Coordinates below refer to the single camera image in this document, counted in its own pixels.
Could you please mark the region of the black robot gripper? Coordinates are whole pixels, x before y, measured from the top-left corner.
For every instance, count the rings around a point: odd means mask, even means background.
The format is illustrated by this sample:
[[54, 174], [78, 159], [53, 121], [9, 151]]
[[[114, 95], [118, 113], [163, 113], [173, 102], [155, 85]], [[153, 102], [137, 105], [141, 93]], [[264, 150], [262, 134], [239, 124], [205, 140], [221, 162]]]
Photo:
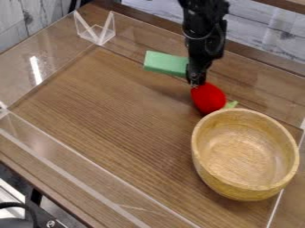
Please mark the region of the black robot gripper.
[[224, 55], [231, 4], [227, 0], [179, 0], [184, 13], [183, 31], [189, 49], [187, 78], [192, 87], [207, 82], [213, 61]]

